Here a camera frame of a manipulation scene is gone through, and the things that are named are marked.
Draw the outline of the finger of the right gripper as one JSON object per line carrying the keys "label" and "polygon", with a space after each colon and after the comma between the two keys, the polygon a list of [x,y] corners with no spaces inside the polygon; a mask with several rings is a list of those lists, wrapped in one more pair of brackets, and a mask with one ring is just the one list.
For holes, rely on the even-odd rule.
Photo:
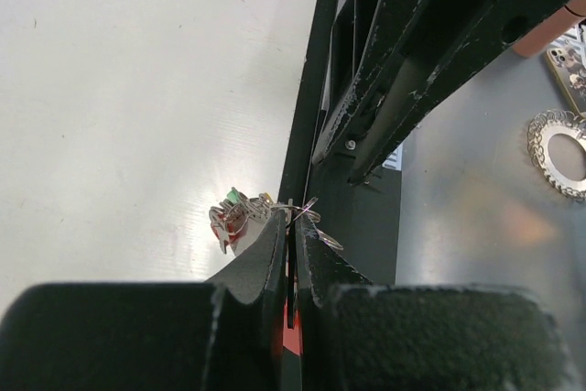
{"label": "finger of the right gripper", "polygon": [[349,181],[366,181],[431,110],[569,1],[430,0]]}
{"label": "finger of the right gripper", "polygon": [[329,119],[317,141],[319,164],[344,143],[431,0],[345,0],[331,31]]}

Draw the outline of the green key tag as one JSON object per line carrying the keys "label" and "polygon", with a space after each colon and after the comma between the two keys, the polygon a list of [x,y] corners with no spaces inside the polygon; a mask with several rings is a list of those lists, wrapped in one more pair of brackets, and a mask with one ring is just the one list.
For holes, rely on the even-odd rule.
{"label": "green key tag", "polygon": [[240,203],[242,201],[241,192],[237,188],[232,187],[226,195],[226,200],[231,204]]}

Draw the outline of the metal key holder red handle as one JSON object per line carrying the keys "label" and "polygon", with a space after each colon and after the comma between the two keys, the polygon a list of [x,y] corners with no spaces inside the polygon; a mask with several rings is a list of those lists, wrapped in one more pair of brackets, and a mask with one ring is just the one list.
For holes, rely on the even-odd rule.
{"label": "metal key holder red handle", "polygon": [[267,193],[231,204],[226,198],[209,210],[211,228],[223,253],[232,251],[234,260],[210,281],[226,287],[244,307],[238,314],[251,337],[251,349],[267,360],[259,373],[270,390],[281,384],[283,333],[295,327],[297,312],[297,237],[295,224],[309,220],[309,236],[334,251],[343,246],[317,227],[320,215],[312,210],[311,198],[302,206],[273,201]]}

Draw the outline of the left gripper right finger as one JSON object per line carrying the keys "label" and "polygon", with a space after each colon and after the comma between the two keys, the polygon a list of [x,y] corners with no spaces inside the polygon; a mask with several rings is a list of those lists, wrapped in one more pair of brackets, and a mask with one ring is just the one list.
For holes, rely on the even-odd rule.
{"label": "left gripper right finger", "polygon": [[529,291],[378,285],[295,223],[306,390],[582,390],[553,316]]}

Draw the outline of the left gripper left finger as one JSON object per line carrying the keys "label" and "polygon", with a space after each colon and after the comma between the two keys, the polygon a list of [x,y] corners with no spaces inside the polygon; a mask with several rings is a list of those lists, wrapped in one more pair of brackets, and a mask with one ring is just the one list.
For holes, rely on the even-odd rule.
{"label": "left gripper left finger", "polygon": [[4,390],[276,390],[286,216],[204,282],[47,283],[1,321]]}

